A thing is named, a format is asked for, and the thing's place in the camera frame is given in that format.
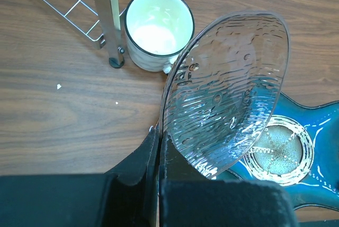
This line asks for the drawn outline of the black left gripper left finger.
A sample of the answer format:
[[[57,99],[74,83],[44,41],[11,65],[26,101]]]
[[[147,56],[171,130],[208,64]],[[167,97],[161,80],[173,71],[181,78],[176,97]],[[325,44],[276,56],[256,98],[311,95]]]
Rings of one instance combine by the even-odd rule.
[[[111,170],[103,226],[155,226],[159,131],[151,128],[141,145]]]

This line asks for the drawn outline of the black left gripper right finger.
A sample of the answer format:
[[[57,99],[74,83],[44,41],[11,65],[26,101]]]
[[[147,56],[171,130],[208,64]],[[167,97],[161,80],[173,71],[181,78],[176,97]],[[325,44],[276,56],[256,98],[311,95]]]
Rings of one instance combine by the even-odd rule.
[[[207,181],[176,149],[172,137],[164,133],[159,159],[159,181]]]

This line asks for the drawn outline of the clear glass textured dish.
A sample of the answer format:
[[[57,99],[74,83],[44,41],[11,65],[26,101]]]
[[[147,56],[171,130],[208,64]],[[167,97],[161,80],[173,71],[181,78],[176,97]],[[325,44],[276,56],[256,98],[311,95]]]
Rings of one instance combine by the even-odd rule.
[[[277,105],[291,52],[288,26],[271,11],[223,15],[181,51],[167,76],[161,135],[213,179],[259,139]]]

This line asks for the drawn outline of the dark blue square plate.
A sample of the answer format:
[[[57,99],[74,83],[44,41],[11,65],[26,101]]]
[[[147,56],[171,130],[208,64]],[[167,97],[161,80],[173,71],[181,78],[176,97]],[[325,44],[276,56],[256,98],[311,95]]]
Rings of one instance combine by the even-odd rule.
[[[268,180],[293,208],[338,210],[338,102],[308,107],[281,93],[262,135],[218,180]]]

